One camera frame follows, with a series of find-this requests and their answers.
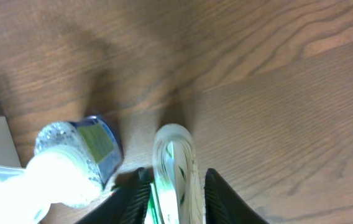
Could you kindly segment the green soap bar box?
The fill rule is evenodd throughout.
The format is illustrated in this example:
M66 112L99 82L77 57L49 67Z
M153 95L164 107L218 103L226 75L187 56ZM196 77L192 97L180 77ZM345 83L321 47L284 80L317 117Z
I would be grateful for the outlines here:
M147 213L145 216L145 224L163 224L163 217L158 203L158 195L154 182L150 183L150 198L147 205Z

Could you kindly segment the white lotion tube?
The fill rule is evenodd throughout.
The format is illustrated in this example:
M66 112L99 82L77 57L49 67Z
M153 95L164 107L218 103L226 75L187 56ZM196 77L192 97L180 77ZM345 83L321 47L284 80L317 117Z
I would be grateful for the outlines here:
M206 223L195 146L185 127L166 124L157 131L152 165L162 222Z

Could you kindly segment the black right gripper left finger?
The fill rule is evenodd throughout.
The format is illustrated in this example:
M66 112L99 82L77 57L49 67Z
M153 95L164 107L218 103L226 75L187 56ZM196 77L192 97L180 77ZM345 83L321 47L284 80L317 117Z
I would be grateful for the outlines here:
M143 224L152 183L151 168L140 167L133 172L119 174L113 193L77 224Z

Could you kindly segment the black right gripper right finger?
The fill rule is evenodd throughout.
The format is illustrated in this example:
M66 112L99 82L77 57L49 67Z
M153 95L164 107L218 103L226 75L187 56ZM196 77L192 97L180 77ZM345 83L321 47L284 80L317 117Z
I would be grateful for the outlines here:
M207 224L268 224L213 168L206 172L204 198Z

